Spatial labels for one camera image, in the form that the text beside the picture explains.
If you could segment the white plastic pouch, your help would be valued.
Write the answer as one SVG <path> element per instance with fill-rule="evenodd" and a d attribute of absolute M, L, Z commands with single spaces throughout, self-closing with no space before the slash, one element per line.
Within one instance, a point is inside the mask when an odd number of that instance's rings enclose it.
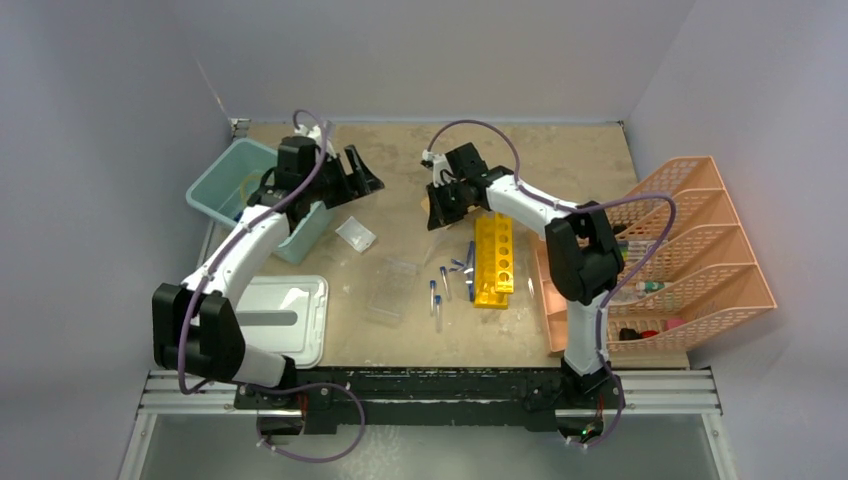
<path fill-rule="evenodd" d="M 335 233 L 358 253 L 364 253 L 377 239 L 376 234 L 353 216 L 337 227 Z"/>

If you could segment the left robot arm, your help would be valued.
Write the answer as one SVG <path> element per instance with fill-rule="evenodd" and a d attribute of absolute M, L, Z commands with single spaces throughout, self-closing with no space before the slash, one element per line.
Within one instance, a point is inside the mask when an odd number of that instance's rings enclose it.
<path fill-rule="evenodd" d="M 357 147 L 340 153 L 316 133 L 280 141 L 276 163 L 261 176 L 237 226 L 197 270 L 152 296 L 155 363 L 180 375 L 251 384 L 272 408 L 297 399 L 296 361 L 247 343 L 236 306 L 255 273 L 316 203 L 331 209 L 383 189 Z"/>

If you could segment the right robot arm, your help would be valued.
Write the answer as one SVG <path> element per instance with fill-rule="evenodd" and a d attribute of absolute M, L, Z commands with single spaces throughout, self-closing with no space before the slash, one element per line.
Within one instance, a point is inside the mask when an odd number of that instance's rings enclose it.
<path fill-rule="evenodd" d="M 545 242 L 550 279 L 568 314 L 561 392 L 573 406 L 588 405 L 611 377 L 604 331 L 624 267 L 604 208 L 556 198 L 521 180 L 517 170 L 488 167 L 471 143 L 445 154 L 425 150 L 421 163 L 432 174 L 428 229 L 457 223 L 479 207 L 518 221 Z"/>

